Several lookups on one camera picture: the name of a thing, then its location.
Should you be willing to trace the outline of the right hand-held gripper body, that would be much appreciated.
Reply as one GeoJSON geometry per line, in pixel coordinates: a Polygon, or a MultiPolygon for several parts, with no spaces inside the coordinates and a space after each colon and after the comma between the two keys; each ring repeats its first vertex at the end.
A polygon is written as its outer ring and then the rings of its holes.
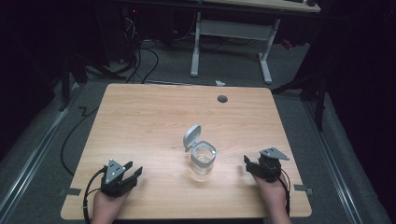
{"type": "Polygon", "coordinates": [[[275,147],[261,150],[257,162],[260,168],[258,177],[267,182],[276,181],[280,177],[282,171],[280,161],[288,161],[289,159],[289,156],[275,147]]]}

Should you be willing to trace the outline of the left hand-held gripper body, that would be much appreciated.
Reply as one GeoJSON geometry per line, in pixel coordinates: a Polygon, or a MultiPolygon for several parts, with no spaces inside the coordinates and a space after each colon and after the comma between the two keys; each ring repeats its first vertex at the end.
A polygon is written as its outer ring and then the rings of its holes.
{"type": "Polygon", "coordinates": [[[123,170],[124,165],[110,159],[106,166],[106,171],[101,179],[101,192],[108,197],[117,198],[133,189],[137,185],[137,179],[128,177],[123,178],[126,171],[123,170]]]}

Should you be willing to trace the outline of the clear jar with gray lid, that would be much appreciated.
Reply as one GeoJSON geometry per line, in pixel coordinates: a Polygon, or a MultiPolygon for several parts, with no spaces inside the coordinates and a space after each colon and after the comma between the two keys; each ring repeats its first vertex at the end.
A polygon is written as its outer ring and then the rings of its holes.
{"type": "Polygon", "coordinates": [[[217,150],[210,143],[201,140],[201,134],[202,127],[198,124],[192,125],[183,136],[183,145],[190,179],[206,182],[210,178],[217,150]]]}

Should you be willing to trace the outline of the person's left hand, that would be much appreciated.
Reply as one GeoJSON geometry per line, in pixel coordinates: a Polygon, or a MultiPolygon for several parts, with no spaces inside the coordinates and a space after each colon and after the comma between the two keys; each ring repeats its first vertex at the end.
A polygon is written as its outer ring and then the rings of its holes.
{"type": "Polygon", "coordinates": [[[103,192],[98,191],[93,198],[92,219],[94,217],[108,217],[116,219],[121,208],[129,197],[131,191],[127,191],[117,198],[108,197],[103,192]]]}

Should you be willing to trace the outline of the black metal stand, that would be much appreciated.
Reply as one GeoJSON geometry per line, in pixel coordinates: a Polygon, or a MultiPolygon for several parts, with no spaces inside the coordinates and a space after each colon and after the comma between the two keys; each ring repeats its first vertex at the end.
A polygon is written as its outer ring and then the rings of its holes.
{"type": "Polygon", "coordinates": [[[272,90],[272,94],[280,94],[281,92],[291,89],[301,89],[300,99],[302,101],[316,102],[314,121],[320,131],[323,131],[322,119],[326,83],[329,71],[324,64],[313,64],[304,60],[299,67],[296,77],[293,81],[275,88],[272,90]]]}
{"type": "Polygon", "coordinates": [[[62,60],[61,85],[63,102],[60,108],[61,111],[65,111],[71,104],[70,77],[73,77],[77,84],[85,85],[88,82],[88,75],[85,71],[87,66],[94,68],[107,77],[123,79],[116,72],[104,68],[99,63],[95,63],[87,57],[77,53],[68,53],[62,60]]]}

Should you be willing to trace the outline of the white-legged wooden desk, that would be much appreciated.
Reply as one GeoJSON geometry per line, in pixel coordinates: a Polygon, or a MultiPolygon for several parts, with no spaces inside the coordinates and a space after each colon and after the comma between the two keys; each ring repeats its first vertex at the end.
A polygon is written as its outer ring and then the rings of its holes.
{"type": "MultiPolygon", "coordinates": [[[[321,11],[315,0],[192,0],[199,7],[250,7],[251,9],[269,9],[271,12],[302,13],[317,15],[321,11]]],[[[281,22],[279,16],[269,25],[246,23],[241,21],[226,21],[222,19],[203,19],[198,11],[195,14],[194,49],[191,58],[191,76],[199,75],[200,39],[202,35],[231,37],[246,40],[264,41],[263,52],[258,54],[263,80],[272,83],[272,77],[267,63],[267,57],[273,45],[281,22]]]]}

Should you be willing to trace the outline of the metal floor rail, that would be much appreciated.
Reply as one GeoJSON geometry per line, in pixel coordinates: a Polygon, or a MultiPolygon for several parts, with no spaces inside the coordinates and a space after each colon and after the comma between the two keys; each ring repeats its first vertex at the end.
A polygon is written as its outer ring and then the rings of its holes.
{"type": "Polygon", "coordinates": [[[343,178],[337,162],[332,154],[330,145],[325,137],[325,134],[319,129],[318,125],[316,124],[314,107],[307,102],[302,102],[302,105],[319,140],[325,164],[328,168],[328,172],[332,179],[338,198],[345,210],[349,223],[363,224],[361,215],[357,209],[356,204],[354,203],[349,187],[347,186],[347,183],[343,178]]]}
{"type": "Polygon", "coordinates": [[[37,115],[10,153],[0,162],[0,224],[7,224],[13,216],[36,172],[51,151],[53,140],[71,105],[83,89],[83,84],[72,86],[71,98],[65,108],[62,97],[56,96],[37,115]]]}

